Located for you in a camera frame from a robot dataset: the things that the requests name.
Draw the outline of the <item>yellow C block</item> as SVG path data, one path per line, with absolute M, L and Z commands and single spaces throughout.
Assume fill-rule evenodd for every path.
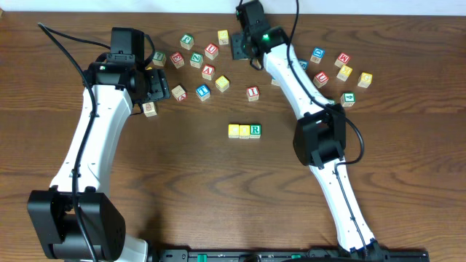
M 229 124 L 228 136 L 229 138 L 238 138 L 240 136 L 240 126 L 238 124 Z

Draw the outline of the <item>yellow O block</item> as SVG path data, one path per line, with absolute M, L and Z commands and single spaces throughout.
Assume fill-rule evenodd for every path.
M 250 138 L 250 125 L 241 124 L 239 126 L 239 138 L 240 139 L 249 139 Z

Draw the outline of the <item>green R block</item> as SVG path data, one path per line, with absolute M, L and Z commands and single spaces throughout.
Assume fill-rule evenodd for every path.
M 259 139 L 261 137 L 261 125 L 260 124 L 251 124 L 250 125 L 250 138 Z

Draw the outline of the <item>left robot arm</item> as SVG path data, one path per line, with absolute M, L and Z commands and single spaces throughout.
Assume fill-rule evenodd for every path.
M 130 236 L 109 198 L 122 128 L 133 109 L 148 117 L 170 97 L 161 69 L 149 68 L 149 35 L 115 27 L 111 42 L 81 70 L 83 106 L 66 158 L 50 187 L 31 192 L 27 211 L 44 254 L 64 261 L 156 261 L 151 244 Z

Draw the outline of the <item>blue 2 block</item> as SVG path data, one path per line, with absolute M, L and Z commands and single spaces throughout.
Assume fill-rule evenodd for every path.
M 259 60 L 255 60 L 254 63 L 255 63 L 255 65 L 256 65 L 259 69 L 262 69 L 262 68 L 263 68 L 263 66 L 262 66 L 262 64 L 261 64 L 261 62 L 260 62 Z

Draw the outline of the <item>red U block left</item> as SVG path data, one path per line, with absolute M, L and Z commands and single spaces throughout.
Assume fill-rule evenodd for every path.
M 218 56 L 218 53 L 219 48 L 215 44 L 210 43 L 205 48 L 205 55 L 211 60 L 214 60 Z

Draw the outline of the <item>red A block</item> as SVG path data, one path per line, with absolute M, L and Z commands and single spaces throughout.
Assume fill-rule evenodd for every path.
M 202 78 L 203 79 L 207 79 L 207 80 L 211 80 L 214 76 L 214 73 L 215 73 L 215 67 L 212 66 L 212 65 L 204 65 L 204 67 L 202 68 Z

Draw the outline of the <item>red I block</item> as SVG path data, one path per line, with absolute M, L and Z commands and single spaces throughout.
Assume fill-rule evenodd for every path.
M 247 94 L 247 97 L 248 97 L 248 101 L 249 101 L 249 102 L 258 100 L 258 99 L 259 99 L 259 96 L 260 96 L 260 92 L 259 92 L 257 86 L 248 87 L 248 88 L 246 89 L 246 94 Z

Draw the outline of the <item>blue T block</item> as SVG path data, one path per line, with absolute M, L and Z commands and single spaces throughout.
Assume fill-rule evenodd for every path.
M 196 88 L 196 94 L 201 101 L 205 101 L 210 97 L 210 89 L 206 84 L 203 84 Z

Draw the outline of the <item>blue L block lower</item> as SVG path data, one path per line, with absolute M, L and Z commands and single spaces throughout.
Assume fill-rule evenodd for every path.
M 272 85 L 275 85 L 275 86 L 278 86 L 278 87 L 280 86 L 280 83 L 279 83 L 276 79 L 274 79 L 274 78 L 272 78 L 271 84 L 272 84 Z

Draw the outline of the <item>green J block top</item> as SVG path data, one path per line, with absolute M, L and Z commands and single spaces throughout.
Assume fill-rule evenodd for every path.
M 180 44 L 184 49 L 190 50 L 194 46 L 194 37 L 189 34 L 184 34 L 180 39 Z

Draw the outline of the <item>blue D block right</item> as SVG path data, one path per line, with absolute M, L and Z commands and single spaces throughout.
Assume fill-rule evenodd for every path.
M 325 54 L 324 49 L 315 47 L 314 50 L 312 51 L 310 61 L 313 63 L 319 64 L 320 61 L 323 59 L 324 54 Z

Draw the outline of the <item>red M block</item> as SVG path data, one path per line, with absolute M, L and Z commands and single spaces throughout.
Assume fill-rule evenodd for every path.
M 350 61 L 350 56 L 344 52 L 340 53 L 337 59 L 335 60 L 334 65 L 341 68 L 343 65 L 348 64 Z

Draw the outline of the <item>green 4 block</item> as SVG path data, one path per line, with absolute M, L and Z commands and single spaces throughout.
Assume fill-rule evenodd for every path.
M 353 92 L 344 92 L 341 95 L 340 103 L 343 107 L 351 107 L 355 104 L 356 98 Z

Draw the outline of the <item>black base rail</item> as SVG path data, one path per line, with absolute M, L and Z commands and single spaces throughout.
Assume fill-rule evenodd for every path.
M 189 251 L 181 249 L 152 252 L 151 262 L 243 262 L 243 261 L 384 261 L 384 262 L 429 262 L 427 252 L 390 251 L 372 247 L 367 250 L 344 252 L 339 249 L 313 248 L 294 251 Z

